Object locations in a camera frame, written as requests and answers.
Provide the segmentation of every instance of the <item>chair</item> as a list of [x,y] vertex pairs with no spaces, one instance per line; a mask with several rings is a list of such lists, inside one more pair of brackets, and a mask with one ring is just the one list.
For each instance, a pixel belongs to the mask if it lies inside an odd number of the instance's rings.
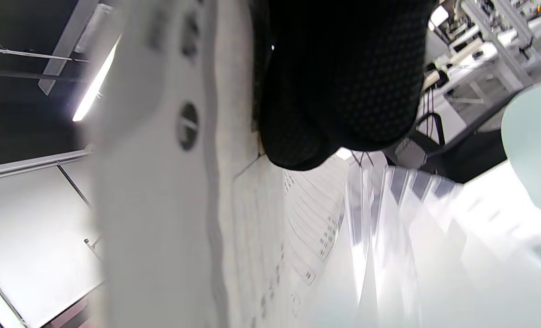
[[[414,130],[402,141],[383,151],[389,164],[438,174],[458,183],[466,183],[506,160],[501,129],[477,130],[499,113],[520,91],[496,102],[489,110],[468,125],[454,139],[445,143],[443,121],[437,113],[427,113],[416,121]],[[432,119],[439,142],[418,131]]]

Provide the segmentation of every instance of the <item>white wall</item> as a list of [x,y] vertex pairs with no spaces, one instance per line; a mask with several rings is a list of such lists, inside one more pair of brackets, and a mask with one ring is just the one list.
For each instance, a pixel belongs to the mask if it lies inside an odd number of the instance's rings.
[[[66,171],[78,175],[84,164],[66,164]],[[44,325],[101,281],[99,262],[83,243],[97,237],[89,212],[55,166],[0,179],[0,286],[30,327]],[[18,327],[4,308],[0,299],[3,325]]]

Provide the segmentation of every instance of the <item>floor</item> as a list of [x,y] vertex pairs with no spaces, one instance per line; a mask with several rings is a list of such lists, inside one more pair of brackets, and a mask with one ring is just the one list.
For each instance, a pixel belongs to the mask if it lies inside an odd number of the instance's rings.
[[[533,78],[535,83],[541,83],[541,70],[538,69],[537,71],[534,71],[531,74],[531,77]],[[491,75],[487,76],[485,80],[478,81],[477,84],[491,99],[502,99],[506,97],[506,95],[508,95],[505,87],[501,85],[497,78],[494,78]],[[454,90],[454,95],[458,97],[476,97],[475,93],[468,85],[456,88]],[[470,124],[472,121],[474,121],[474,119],[480,116],[487,108],[485,104],[464,104],[461,102],[451,102],[451,104],[467,124]],[[489,131],[492,129],[500,128],[501,118],[502,112],[495,115],[491,120],[487,122],[487,124],[483,125],[480,130]]]

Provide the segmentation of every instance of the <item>fluorescent light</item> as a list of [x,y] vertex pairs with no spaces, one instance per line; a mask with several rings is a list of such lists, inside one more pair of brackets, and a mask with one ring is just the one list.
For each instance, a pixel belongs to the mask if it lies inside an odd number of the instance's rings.
[[112,65],[112,60],[114,59],[114,52],[116,52],[116,46],[118,45],[118,43],[119,42],[116,41],[116,44],[112,47],[112,50],[110,50],[110,54],[108,54],[108,58],[106,58],[104,64],[102,64],[102,67],[98,71],[97,76],[94,77],[94,80],[88,88],[88,91],[86,91],[86,95],[84,95],[82,102],[80,102],[80,106],[78,106],[78,110],[76,110],[76,114],[74,114],[74,118],[72,118],[72,121],[81,121],[90,110],[90,107],[92,106],[94,99],[96,99],[96,96],[100,91],[100,87],[102,86],[102,83],[106,78],[106,74],[108,74],[110,65]]
[[433,11],[432,16],[430,16],[430,21],[432,21],[435,27],[438,27],[443,23],[443,21],[446,21],[448,17],[449,13],[443,8],[443,6],[439,6],[437,9],[435,9],[435,11]]

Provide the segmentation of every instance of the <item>table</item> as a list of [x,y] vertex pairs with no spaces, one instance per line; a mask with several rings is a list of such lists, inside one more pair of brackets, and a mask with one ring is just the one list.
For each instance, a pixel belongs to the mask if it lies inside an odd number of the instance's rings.
[[[475,60],[472,54],[466,56],[460,62],[448,69],[447,74],[449,76],[449,82],[433,91],[433,109],[443,120],[445,141],[447,142],[451,141],[451,139],[456,137],[456,135],[467,126],[450,104],[449,99],[451,98],[447,96],[447,92],[459,85],[468,83],[481,99],[480,101],[477,100],[477,102],[490,104],[491,100],[489,97],[485,95],[477,83],[475,83],[476,78],[489,73],[493,73],[508,91],[512,92],[523,87],[522,83],[517,79],[513,72],[511,72],[511,70],[499,59],[497,49],[493,44],[483,43],[479,49],[483,51],[481,57]],[[472,102],[471,99],[460,99],[460,101]],[[425,114],[427,106],[428,100],[425,95],[420,102],[419,117]],[[433,127],[432,129],[433,132],[431,137],[434,141],[438,142],[436,128]],[[426,133],[426,125],[420,125],[418,130],[421,133]]]

